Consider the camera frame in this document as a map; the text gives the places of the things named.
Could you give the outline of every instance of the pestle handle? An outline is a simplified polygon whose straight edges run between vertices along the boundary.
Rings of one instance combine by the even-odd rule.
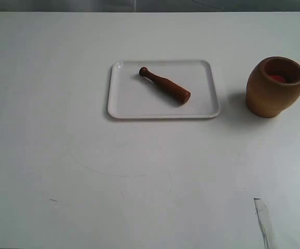
[[[184,104],[189,100],[190,92],[178,86],[176,83],[170,81],[169,79],[162,78],[151,73],[146,67],[141,68],[139,73],[141,76],[151,80],[156,84],[158,88],[175,98],[181,104]]]

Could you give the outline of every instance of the tray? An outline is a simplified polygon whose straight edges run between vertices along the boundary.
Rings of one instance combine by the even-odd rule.
[[[143,66],[190,91],[189,101],[180,105],[141,77]],[[118,61],[112,67],[107,111],[118,119],[213,118],[220,104],[211,66],[204,60]]]

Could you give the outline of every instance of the gray wall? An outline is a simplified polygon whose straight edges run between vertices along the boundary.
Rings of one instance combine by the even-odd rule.
[[[0,0],[0,11],[300,11],[300,0]]]

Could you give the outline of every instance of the table surface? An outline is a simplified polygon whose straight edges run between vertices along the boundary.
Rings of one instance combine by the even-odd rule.
[[[300,99],[244,105],[269,56],[300,63],[295,13],[0,13],[0,247],[300,248]],[[115,121],[111,66],[205,59],[211,120]]]

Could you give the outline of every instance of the red object inside mortar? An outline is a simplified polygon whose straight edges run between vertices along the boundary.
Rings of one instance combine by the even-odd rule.
[[[281,75],[275,74],[275,75],[269,75],[269,76],[276,81],[279,81],[282,83],[287,83],[286,79]]]

